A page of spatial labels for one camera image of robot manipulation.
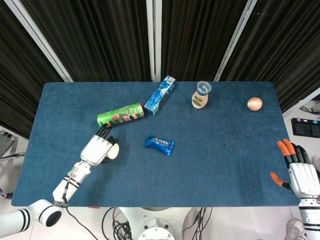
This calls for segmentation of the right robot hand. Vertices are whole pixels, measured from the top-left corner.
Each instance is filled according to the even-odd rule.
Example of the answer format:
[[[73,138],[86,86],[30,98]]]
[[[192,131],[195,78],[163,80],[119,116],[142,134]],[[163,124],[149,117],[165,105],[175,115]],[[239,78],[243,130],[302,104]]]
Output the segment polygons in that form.
[[[311,164],[306,150],[288,139],[277,142],[289,174],[289,182],[281,180],[275,172],[271,179],[279,187],[291,190],[299,199],[316,199],[320,196],[320,182],[317,170]]]

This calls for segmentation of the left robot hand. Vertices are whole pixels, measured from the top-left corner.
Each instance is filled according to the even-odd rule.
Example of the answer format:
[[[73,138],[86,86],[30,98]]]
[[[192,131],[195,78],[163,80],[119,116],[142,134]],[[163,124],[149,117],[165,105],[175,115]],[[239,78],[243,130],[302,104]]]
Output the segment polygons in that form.
[[[97,166],[102,162],[113,160],[119,154],[118,139],[108,136],[112,126],[104,124],[89,140],[80,153],[80,159],[91,166]]]

